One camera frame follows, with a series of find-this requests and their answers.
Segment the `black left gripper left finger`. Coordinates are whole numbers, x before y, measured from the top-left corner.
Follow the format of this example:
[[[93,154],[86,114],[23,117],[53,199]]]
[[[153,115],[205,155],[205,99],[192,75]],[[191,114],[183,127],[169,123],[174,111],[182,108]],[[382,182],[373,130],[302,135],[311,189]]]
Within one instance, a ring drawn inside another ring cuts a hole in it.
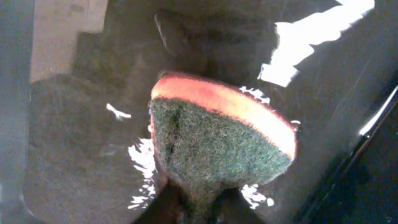
[[[160,194],[132,224],[178,224],[187,216],[186,196],[182,188],[168,180]]]

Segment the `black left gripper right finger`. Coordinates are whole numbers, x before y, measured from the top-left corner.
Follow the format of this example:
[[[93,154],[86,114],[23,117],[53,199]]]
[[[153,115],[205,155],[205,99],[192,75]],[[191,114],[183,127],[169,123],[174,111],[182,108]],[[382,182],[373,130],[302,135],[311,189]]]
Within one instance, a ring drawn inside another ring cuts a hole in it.
[[[238,188],[226,189],[214,200],[216,224],[266,224],[250,208]]]

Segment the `orange and green sponge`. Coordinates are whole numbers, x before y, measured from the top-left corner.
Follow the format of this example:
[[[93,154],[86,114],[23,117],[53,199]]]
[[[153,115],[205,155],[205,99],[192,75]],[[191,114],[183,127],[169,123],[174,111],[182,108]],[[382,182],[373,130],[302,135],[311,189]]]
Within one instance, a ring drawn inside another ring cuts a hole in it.
[[[156,162],[196,215],[226,189],[266,184],[297,155],[295,129],[238,88],[165,72],[149,103]]]

